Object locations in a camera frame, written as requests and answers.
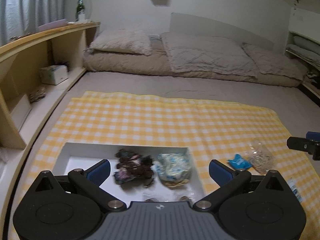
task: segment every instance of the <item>silver bolt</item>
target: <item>silver bolt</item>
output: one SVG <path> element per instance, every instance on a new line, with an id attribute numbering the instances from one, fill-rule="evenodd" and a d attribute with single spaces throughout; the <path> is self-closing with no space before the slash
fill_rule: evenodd
<path id="1" fill-rule="evenodd" d="M 211 207 L 211 203 L 206 200 L 201 200 L 196 203 L 196 206 L 201 209 L 208 209 Z"/>
<path id="2" fill-rule="evenodd" d="M 108 206 L 114 209 L 121 208 L 123 205 L 124 203 L 120 200 L 111 200 L 108 202 Z"/>

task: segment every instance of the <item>triangular cutout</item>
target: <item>triangular cutout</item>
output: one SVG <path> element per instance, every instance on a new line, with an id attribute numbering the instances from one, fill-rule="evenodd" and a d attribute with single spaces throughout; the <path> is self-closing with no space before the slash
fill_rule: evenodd
<path id="1" fill-rule="evenodd" d="M 42 178 L 38 187 L 36 188 L 36 192 L 50 190 L 50 189 L 53 189 L 51 182 L 48 177 L 44 177 L 44 178 Z"/>
<path id="2" fill-rule="evenodd" d="M 271 177 L 266 185 L 267 189 L 274 189 L 274 190 L 280 190 L 283 191 L 283 187 L 281 186 L 280 182 L 276 177 Z"/>

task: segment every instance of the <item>green bottle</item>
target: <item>green bottle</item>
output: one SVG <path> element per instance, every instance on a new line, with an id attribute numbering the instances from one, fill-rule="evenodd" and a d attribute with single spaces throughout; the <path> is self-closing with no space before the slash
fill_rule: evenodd
<path id="1" fill-rule="evenodd" d="M 78 0 L 76 21 L 84 21 L 84 20 L 85 20 L 85 8 L 84 8 L 83 0 Z"/>

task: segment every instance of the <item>white logo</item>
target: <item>white logo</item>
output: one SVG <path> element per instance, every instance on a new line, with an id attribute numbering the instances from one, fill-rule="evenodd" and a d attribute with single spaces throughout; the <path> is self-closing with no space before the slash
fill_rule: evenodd
<path id="1" fill-rule="evenodd" d="M 160 205 L 156 206 L 156 208 L 159 209 L 159 210 L 161 210 L 161 209 L 164 209 L 165 206 L 160 204 Z"/>

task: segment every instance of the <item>yellow checkered cloth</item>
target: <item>yellow checkered cloth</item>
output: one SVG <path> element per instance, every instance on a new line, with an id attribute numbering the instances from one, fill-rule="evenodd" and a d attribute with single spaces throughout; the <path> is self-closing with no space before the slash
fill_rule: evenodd
<path id="1" fill-rule="evenodd" d="M 226 163 L 258 140 L 276 158 L 274 168 L 286 180 L 292 178 L 302 196 L 307 224 L 301 239 L 320 239 L 320 179 L 304 153 L 287 148 L 289 136 L 267 108 L 87 91 L 71 99 L 52 128 L 33 160 L 21 198 L 40 171 L 52 170 L 66 142 L 189 147 L 208 194 L 219 187 L 209 176 L 210 160 Z M 10 239 L 18 239 L 14 231 Z"/>

